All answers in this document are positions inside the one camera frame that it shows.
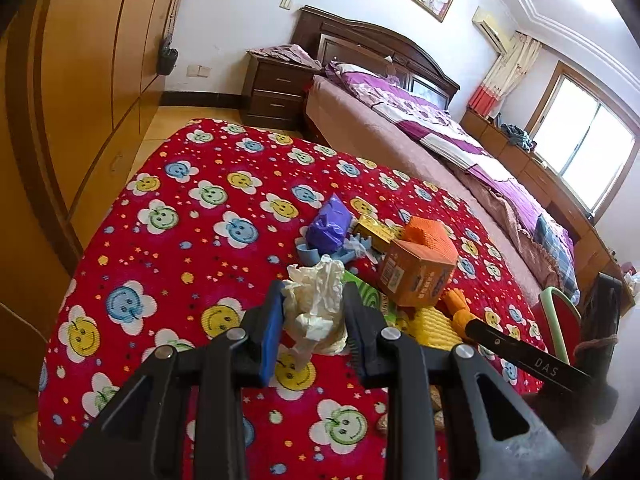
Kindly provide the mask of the yellow snack box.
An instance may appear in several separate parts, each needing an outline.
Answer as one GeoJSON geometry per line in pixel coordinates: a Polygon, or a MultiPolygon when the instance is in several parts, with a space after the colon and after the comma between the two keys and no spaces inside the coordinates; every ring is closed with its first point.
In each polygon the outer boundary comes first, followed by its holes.
{"type": "Polygon", "coordinates": [[[354,233],[362,238],[370,238],[372,248],[381,254],[388,252],[392,241],[397,237],[396,231],[371,217],[370,214],[363,214],[358,219],[354,233]]]}

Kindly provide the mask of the red bin with green rim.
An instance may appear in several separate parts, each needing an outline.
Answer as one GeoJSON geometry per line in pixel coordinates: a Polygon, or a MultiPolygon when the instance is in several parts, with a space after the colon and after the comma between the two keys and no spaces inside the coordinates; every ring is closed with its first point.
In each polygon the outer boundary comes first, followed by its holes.
{"type": "Polygon", "coordinates": [[[582,324],[582,316],[574,304],[559,289],[549,286],[539,294],[532,312],[548,351],[574,365],[582,324]]]}

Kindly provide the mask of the white red curtain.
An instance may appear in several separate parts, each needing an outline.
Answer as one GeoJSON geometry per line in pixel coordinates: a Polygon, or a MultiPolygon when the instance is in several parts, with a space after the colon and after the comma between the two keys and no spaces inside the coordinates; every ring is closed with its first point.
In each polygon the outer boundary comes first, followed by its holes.
{"type": "Polygon", "coordinates": [[[500,54],[469,99],[468,107],[484,118],[496,117],[506,97],[520,84],[537,61],[542,43],[516,32],[511,47],[500,54]]]}

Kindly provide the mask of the wall air conditioner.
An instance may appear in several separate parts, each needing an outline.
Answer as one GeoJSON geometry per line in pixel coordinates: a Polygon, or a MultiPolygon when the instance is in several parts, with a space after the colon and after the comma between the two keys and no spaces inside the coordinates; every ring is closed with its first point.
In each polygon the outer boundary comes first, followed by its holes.
{"type": "Polygon", "coordinates": [[[481,6],[475,10],[472,23],[498,55],[505,55],[511,51],[515,32],[513,28],[506,27],[503,21],[495,18],[481,6]]]}

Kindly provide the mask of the wooden wardrobe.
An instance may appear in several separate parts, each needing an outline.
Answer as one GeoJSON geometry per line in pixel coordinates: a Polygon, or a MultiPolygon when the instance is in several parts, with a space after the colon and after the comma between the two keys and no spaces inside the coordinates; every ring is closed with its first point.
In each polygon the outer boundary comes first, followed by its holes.
{"type": "Polygon", "coordinates": [[[180,0],[1,8],[1,378],[38,388],[64,287],[160,102],[180,0]]]}

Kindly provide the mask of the long wooden side cabinet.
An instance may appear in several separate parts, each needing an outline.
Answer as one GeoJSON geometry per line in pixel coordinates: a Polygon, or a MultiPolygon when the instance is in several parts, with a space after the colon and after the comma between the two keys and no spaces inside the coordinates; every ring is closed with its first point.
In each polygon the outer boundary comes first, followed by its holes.
{"type": "Polygon", "coordinates": [[[625,314],[634,305],[634,295],[624,281],[620,265],[568,187],[550,169],[541,166],[533,154],[511,145],[500,129],[469,108],[460,125],[527,188],[556,222],[567,229],[574,243],[574,268],[581,292],[590,292],[599,273],[608,274],[622,282],[620,303],[625,314]]]}

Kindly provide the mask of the white tissue paper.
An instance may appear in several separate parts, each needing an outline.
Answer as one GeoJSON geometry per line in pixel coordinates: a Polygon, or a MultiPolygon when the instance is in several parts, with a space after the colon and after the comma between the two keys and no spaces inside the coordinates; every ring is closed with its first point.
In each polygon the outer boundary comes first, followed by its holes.
{"type": "Polygon", "coordinates": [[[283,282],[284,329],[294,340],[294,370],[302,370],[314,354],[335,356],[346,347],[342,305],[344,263],[328,255],[314,266],[288,267],[283,282]]]}

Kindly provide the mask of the yellow corrugated wrapper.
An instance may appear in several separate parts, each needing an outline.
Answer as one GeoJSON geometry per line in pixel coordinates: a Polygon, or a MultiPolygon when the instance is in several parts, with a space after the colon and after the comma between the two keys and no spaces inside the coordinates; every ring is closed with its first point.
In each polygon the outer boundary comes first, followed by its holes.
{"type": "Polygon", "coordinates": [[[416,309],[413,313],[398,310],[395,326],[423,347],[450,351],[463,342],[450,319],[434,307],[416,309]]]}

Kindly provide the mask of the orange plastic bag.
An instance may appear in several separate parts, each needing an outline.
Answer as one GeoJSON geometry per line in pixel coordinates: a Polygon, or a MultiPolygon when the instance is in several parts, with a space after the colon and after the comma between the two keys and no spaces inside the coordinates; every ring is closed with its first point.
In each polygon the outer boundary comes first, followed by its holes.
{"type": "Polygon", "coordinates": [[[446,304],[451,315],[451,326],[461,337],[466,337],[466,326],[471,321],[478,321],[478,317],[470,310],[461,289],[454,288],[442,293],[442,301],[446,304]]]}

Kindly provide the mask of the green patterned wrapper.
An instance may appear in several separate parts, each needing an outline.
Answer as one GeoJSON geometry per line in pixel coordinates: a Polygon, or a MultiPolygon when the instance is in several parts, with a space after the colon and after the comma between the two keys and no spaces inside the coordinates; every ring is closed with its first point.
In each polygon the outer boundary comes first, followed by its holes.
{"type": "Polygon", "coordinates": [[[355,283],[360,298],[366,307],[379,310],[388,326],[396,325],[396,309],[395,305],[382,292],[375,287],[369,285],[357,275],[345,271],[343,274],[344,283],[355,283]]]}

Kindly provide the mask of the black bag on wardrobe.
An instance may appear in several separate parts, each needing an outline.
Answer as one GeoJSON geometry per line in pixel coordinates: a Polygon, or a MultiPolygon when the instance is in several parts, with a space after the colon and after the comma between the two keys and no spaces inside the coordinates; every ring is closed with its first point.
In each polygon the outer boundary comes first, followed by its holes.
{"type": "Polygon", "coordinates": [[[179,52],[171,47],[171,35],[167,35],[160,43],[158,49],[156,73],[160,76],[168,76],[175,68],[178,60],[179,52]]]}

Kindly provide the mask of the clothes on nightstand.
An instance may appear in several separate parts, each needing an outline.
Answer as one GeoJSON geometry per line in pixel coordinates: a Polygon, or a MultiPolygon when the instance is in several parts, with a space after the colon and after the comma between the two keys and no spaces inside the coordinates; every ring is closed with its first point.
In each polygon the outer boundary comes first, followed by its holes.
{"type": "Polygon", "coordinates": [[[322,64],[312,58],[298,44],[282,44],[282,46],[250,49],[248,53],[261,56],[262,58],[273,58],[274,60],[304,66],[317,72],[322,69],[322,64]]]}

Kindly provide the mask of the purple white quilt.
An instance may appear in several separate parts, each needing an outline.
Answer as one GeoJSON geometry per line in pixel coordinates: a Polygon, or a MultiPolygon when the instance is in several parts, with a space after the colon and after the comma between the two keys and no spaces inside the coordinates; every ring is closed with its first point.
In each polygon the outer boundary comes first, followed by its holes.
{"type": "Polygon", "coordinates": [[[510,171],[452,120],[447,112],[380,75],[349,74],[343,79],[342,87],[410,139],[446,158],[502,195],[518,213],[527,231],[534,234],[537,219],[544,214],[564,244],[573,245],[567,229],[556,222],[510,171]]]}

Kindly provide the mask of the dark wooden bed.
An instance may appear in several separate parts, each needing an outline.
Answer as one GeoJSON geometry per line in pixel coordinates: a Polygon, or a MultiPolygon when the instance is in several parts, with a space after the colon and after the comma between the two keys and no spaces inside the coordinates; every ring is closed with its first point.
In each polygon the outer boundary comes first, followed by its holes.
{"type": "MultiPolygon", "coordinates": [[[[448,114],[449,101],[459,89],[422,48],[398,32],[371,23],[341,18],[313,6],[303,6],[300,10],[292,41],[322,64],[319,76],[328,78],[324,66],[333,60],[357,64],[392,80],[416,96],[422,96],[448,114]]],[[[345,90],[341,84],[336,85],[345,90]]],[[[548,252],[534,241],[534,234],[524,228],[510,203],[472,174],[428,148],[425,149],[452,170],[473,196],[491,211],[491,215],[518,248],[526,266],[535,275],[542,289],[548,286],[558,288],[555,263],[548,252]]]]}

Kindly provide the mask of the dark wooden nightstand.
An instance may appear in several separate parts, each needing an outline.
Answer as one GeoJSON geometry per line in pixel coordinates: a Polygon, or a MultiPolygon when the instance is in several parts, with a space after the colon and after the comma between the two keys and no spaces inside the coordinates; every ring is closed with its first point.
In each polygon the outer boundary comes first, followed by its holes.
{"type": "Polygon", "coordinates": [[[298,129],[317,74],[303,65],[250,53],[242,90],[242,122],[252,127],[298,129]]]}

